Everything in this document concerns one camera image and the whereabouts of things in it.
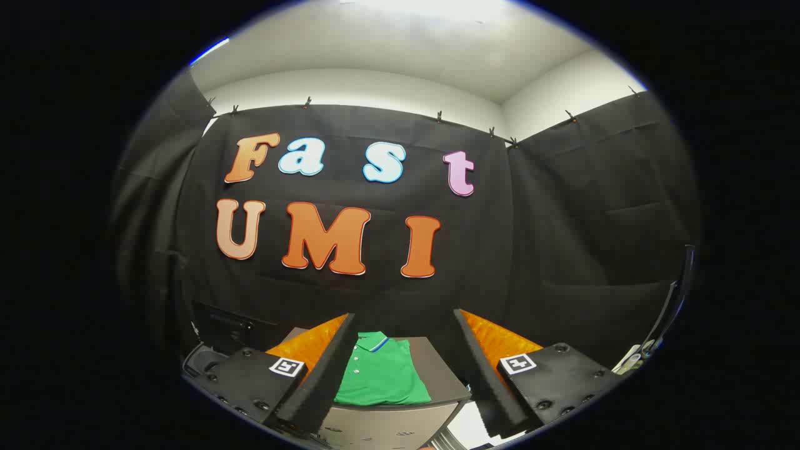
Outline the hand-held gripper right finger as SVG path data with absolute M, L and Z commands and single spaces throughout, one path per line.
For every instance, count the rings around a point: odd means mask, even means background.
M 472 398 L 492 436 L 509 438 L 562 421 L 625 379 L 565 342 L 543 347 L 477 314 L 452 314 L 463 335 Z

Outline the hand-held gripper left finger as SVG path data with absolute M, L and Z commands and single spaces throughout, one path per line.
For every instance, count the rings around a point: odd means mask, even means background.
M 223 353 L 198 344 L 187 357 L 189 384 L 228 412 L 272 433 L 318 433 L 358 340 L 356 316 L 341 314 L 272 347 Z

